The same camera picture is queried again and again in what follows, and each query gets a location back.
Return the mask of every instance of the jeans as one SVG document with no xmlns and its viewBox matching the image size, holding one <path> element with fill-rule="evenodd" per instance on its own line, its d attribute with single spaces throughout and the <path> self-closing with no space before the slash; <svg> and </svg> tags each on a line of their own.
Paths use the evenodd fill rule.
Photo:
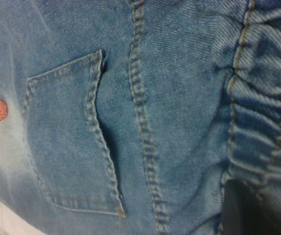
<svg viewBox="0 0 281 235">
<path fill-rule="evenodd" d="M 215 235 L 224 184 L 281 225 L 281 1 L 0 0 L 0 200 L 49 235 Z"/>
</svg>

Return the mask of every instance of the denim pocket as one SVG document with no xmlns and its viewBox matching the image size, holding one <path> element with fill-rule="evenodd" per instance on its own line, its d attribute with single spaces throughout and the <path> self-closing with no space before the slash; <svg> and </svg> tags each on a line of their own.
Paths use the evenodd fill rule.
<svg viewBox="0 0 281 235">
<path fill-rule="evenodd" d="M 99 50 L 27 79 L 25 141 L 48 202 L 124 216 L 95 106 L 101 64 Z"/>
</svg>

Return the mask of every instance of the blue denim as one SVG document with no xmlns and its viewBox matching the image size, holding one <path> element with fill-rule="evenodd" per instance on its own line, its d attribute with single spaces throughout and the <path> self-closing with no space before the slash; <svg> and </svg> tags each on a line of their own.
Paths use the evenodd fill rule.
<svg viewBox="0 0 281 235">
<path fill-rule="evenodd" d="M 46 234 L 215 235 L 229 179 L 281 225 L 281 1 L 0 0 L 0 110 Z"/>
</svg>

